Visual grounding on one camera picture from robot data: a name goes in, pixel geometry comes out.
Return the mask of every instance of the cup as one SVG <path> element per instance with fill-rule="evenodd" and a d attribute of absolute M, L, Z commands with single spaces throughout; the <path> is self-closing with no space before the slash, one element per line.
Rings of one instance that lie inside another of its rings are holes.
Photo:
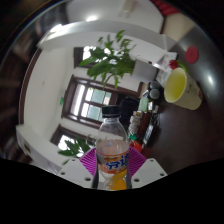
<path fill-rule="evenodd" d="M 164 88 L 168 103 L 196 110 L 202 102 L 202 93 L 196 82 L 182 68 L 174 69 Z"/>

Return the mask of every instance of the bottle cap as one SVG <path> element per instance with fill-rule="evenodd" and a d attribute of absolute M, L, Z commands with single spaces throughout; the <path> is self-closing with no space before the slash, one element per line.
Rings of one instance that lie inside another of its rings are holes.
<path fill-rule="evenodd" d="M 102 107 L 102 118 L 120 117 L 119 106 L 104 106 Z"/>

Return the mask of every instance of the potted plant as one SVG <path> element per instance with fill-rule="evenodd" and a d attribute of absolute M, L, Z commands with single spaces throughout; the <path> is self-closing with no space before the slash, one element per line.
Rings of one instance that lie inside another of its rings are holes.
<path fill-rule="evenodd" d="M 146 71 L 146 73 L 149 72 L 149 67 L 157 70 L 157 68 L 150 64 L 142 64 L 142 61 L 133 59 L 130 56 L 131 50 L 136 45 L 129 48 L 132 40 L 123 38 L 123 33 L 124 30 L 119 31 L 116 34 L 115 40 L 111 40 L 110 35 L 107 36 L 107 41 L 104 41 L 103 37 L 100 37 L 98 40 L 98 46 L 89 50 L 90 57 L 80 63 L 80 66 L 84 66 L 96 62 L 93 67 L 88 69 L 87 75 L 94 80 L 96 80 L 98 76 L 101 76 L 103 87 L 106 86 L 111 77 L 114 77 L 114 87 L 116 89 L 118 83 L 120 83 L 119 79 L 122 79 L 125 73 L 132 75 L 135 68 L 137 68 L 137 73 L 135 72 L 137 75 L 135 76 L 139 76 L 141 72 L 139 72 L 139 66 L 136 66 L 137 63 L 138 65 L 141 63 L 140 68 L 141 70 Z"/>

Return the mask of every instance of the green leaves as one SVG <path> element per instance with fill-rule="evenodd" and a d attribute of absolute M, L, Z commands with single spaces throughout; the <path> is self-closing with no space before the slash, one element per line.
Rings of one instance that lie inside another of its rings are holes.
<path fill-rule="evenodd" d="M 130 58 L 129 53 L 136 45 L 129 48 L 132 40 L 127 38 L 122 40 L 124 31 L 119 31 L 115 37 L 115 41 L 119 43 L 119 49 L 113 48 L 114 40 L 111 40 L 111 36 L 108 34 L 106 41 L 104 41 L 103 37 L 99 38 L 98 43 L 101 47 L 90 49 L 90 57 L 80 63 L 80 66 L 84 66 L 96 62 L 93 67 L 88 69 L 87 75 L 94 80 L 100 75 L 103 87 L 114 76 L 114 87 L 117 88 L 120 83 L 119 78 L 123 78 L 125 73 L 132 74 L 133 72 L 135 61 Z"/>
<path fill-rule="evenodd" d="M 116 35 L 116 40 L 117 40 L 117 43 L 120 42 L 120 40 L 123 38 L 123 33 L 124 33 L 125 30 L 121 30 L 117 33 Z"/>

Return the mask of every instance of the white wall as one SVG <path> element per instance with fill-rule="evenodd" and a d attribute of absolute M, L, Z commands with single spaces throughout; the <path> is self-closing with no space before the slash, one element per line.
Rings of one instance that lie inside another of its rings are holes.
<path fill-rule="evenodd" d="M 194 26 L 195 23 L 182 13 L 174 13 L 166 17 L 163 34 L 179 41 Z"/>
<path fill-rule="evenodd" d="M 24 123 L 44 136 L 60 102 L 61 84 L 66 75 L 66 50 L 43 51 L 33 69 L 27 88 Z"/>
<path fill-rule="evenodd" d="M 96 16 L 97 20 L 121 21 L 160 32 L 163 16 L 152 2 L 137 0 L 128 18 L 119 16 L 123 4 L 124 0 L 74 0 L 67 4 L 66 10 L 70 23 Z"/>

